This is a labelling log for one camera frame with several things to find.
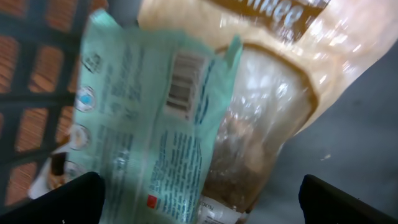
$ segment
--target white and brown package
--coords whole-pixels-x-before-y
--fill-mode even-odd
[[[283,143],[394,44],[397,11],[396,0],[143,0],[143,29],[183,29],[221,54],[234,35],[245,42],[203,196],[250,208]]]

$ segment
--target white label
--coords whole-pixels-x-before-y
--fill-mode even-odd
[[[241,215],[211,198],[201,196],[199,199],[197,224],[235,224]]]
[[[207,59],[201,55],[179,52],[174,59],[166,111],[191,120],[193,104]]]

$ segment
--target clear plastic packaging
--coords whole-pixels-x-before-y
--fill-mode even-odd
[[[219,52],[236,34],[246,43],[203,196],[244,213],[283,143],[391,48],[397,11],[396,0],[143,0],[144,29],[184,29]]]

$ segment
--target white circular icon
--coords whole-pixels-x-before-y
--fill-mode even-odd
[[[81,165],[71,161],[65,161],[63,169],[65,171],[65,183],[86,173],[85,169]]]
[[[69,147],[74,150],[81,150],[90,143],[90,132],[80,124],[74,124],[70,128]]]
[[[89,86],[80,87],[76,93],[75,108],[81,112],[88,112],[95,107],[94,90]]]

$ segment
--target light green plastic wrapper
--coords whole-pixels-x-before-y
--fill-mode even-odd
[[[224,58],[180,31],[91,15],[66,174],[105,179],[101,223],[194,223],[231,100],[239,38]]]

